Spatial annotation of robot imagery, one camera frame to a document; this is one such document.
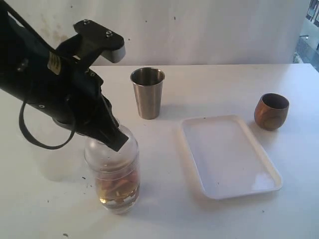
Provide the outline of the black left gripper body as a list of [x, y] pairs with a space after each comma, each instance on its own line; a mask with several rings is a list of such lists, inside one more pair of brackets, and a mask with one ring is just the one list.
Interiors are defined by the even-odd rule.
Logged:
[[62, 86], [62, 106], [54, 122], [91, 138], [119, 138], [119, 123], [112, 104], [102, 94], [102, 78], [89, 67], [62, 59], [53, 61], [53, 73]]

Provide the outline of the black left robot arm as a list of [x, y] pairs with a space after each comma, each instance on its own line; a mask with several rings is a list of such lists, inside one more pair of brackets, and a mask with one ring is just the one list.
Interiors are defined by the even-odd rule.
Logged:
[[50, 116], [71, 135], [95, 139], [114, 151], [127, 142], [102, 94], [102, 78], [90, 69], [102, 56], [125, 56], [121, 35], [85, 19], [76, 34], [51, 47], [7, 2], [0, 3], [0, 87], [23, 105]]

